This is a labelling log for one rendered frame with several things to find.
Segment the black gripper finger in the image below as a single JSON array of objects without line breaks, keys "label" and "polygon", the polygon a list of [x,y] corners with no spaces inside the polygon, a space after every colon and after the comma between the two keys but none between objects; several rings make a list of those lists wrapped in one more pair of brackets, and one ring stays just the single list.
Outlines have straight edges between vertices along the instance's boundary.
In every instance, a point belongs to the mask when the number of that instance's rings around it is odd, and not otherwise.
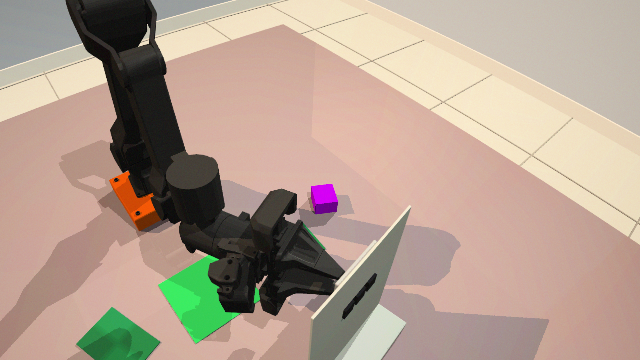
[{"label": "black gripper finger", "polygon": [[277,292],[278,303],[283,302],[287,297],[294,294],[313,294],[317,296],[331,296],[335,289],[334,280],[326,276],[321,276],[300,269],[290,269]]},{"label": "black gripper finger", "polygon": [[298,219],[282,244],[276,259],[276,272],[298,269],[332,280],[340,280],[346,271],[313,238]]}]

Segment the purple rectangular block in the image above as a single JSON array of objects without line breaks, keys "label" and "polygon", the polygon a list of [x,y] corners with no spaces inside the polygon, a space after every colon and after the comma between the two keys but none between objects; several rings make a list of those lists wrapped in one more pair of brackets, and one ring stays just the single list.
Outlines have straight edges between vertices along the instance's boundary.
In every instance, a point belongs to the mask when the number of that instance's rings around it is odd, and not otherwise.
[{"label": "purple rectangular block", "polygon": [[333,184],[312,186],[311,200],[315,215],[338,212],[338,198]]}]

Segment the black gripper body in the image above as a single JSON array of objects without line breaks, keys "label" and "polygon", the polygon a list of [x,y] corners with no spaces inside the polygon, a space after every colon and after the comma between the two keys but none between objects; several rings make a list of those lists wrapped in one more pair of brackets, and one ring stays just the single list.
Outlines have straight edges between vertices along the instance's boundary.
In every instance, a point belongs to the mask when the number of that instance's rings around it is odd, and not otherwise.
[{"label": "black gripper body", "polygon": [[242,212],[230,215],[218,228],[212,246],[212,253],[218,260],[227,258],[219,251],[226,244],[250,246],[259,250],[253,264],[256,283],[265,272],[266,280],[259,289],[260,303],[263,312],[278,316],[284,301],[278,302],[278,291],[291,269],[276,272],[275,259],[283,243],[295,224],[286,221],[284,215],[292,215],[297,211],[297,194],[285,189],[270,191],[260,207],[250,219],[250,214]]}]

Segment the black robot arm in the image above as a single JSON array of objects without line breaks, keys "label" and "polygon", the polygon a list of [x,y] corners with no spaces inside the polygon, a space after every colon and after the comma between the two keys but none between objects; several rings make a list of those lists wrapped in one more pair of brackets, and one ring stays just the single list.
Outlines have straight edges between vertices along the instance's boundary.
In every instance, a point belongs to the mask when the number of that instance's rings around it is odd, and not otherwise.
[{"label": "black robot arm", "polygon": [[[86,51],[103,63],[117,119],[110,152],[137,198],[151,193],[158,217],[180,223],[186,249],[214,256],[226,207],[217,161],[189,155],[155,41],[157,10],[151,0],[66,0]],[[150,28],[150,44],[139,47]],[[226,258],[210,263],[208,276],[226,313],[254,313],[260,251],[244,244],[218,247]],[[252,261],[252,262],[251,262]]]}]

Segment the pale grey panel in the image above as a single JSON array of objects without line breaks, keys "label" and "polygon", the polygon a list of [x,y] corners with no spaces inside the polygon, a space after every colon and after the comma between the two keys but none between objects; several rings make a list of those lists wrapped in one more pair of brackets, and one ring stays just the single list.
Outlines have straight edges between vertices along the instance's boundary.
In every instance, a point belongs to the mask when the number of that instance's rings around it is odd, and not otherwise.
[{"label": "pale grey panel", "polygon": [[407,322],[380,303],[409,206],[337,281],[311,317],[308,360],[382,360]]}]

